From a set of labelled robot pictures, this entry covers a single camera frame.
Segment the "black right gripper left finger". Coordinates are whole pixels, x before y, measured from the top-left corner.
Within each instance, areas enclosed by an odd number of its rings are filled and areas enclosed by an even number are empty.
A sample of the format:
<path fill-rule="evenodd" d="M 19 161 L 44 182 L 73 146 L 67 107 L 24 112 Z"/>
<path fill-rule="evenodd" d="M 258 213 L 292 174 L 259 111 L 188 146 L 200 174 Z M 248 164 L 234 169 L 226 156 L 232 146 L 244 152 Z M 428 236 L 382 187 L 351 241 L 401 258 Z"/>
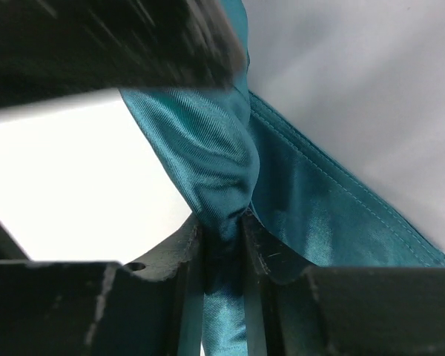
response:
<path fill-rule="evenodd" d="M 198 355 L 202 230 L 137 260 L 33 262 L 0 226 L 0 355 Z"/>

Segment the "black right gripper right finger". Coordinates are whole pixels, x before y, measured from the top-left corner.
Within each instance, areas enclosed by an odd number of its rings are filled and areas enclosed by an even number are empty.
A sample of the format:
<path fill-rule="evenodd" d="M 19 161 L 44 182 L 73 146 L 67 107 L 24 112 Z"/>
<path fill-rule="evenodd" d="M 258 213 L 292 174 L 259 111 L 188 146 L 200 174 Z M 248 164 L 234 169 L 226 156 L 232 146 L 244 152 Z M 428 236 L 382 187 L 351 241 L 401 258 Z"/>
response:
<path fill-rule="evenodd" d="M 318 267 L 241 229 L 250 355 L 445 355 L 445 268 Z"/>

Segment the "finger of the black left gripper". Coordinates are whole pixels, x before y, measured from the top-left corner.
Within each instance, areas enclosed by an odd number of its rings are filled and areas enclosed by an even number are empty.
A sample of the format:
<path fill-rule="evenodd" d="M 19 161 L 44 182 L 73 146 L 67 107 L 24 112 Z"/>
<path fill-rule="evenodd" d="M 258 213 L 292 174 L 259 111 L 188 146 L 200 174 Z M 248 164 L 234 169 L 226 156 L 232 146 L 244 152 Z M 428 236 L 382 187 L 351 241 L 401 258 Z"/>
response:
<path fill-rule="evenodd" d="M 109 88 L 228 88 L 245 63 L 218 1 L 0 1 L 0 109 Z"/>

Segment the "teal satin napkin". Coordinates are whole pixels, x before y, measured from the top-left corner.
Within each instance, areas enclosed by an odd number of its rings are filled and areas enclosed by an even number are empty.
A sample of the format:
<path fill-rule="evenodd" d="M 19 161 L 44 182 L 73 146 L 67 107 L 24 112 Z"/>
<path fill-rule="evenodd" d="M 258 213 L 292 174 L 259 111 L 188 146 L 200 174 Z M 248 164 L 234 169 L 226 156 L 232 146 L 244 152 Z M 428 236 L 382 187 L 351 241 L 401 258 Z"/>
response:
<path fill-rule="evenodd" d="M 248 352 L 237 224 L 253 211 L 319 266 L 445 267 L 445 249 L 358 177 L 425 177 L 399 157 L 440 107 L 445 1 L 223 1 L 247 53 L 227 93 L 123 90 L 191 210 L 214 230 L 202 347 Z"/>

